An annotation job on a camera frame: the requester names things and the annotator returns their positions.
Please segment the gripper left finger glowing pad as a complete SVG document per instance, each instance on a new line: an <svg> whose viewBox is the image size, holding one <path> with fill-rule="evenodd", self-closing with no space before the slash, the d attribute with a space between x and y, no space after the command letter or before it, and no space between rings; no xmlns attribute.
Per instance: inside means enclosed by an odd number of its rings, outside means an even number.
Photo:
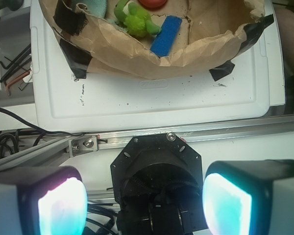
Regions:
<svg viewBox="0 0 294 235"><path fill-rule="evenodd" d="M87 201L72 166L0 167L0 235L80 235Z"/></svg>

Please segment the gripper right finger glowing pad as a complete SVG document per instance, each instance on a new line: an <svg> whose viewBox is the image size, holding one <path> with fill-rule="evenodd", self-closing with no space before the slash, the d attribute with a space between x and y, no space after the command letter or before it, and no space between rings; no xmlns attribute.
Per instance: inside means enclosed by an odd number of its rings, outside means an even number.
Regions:
<svg viewBox="0 0 294 235"><path fill-rule="evenodd" d="M294 235L294 160L213 162L202 201L214 235Z"/></svg>

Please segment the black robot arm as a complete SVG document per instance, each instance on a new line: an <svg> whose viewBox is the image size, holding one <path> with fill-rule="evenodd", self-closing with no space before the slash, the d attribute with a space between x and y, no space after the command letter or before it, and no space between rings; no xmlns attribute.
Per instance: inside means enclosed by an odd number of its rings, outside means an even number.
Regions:
<svg viewBox="0 0 294 235"><path fill-rule="evenodd" d="M133 138L111 163L119 212L88 201L71 166L0 167L0 235L294 235L294 160L215 161L179 138Z"/></svg>

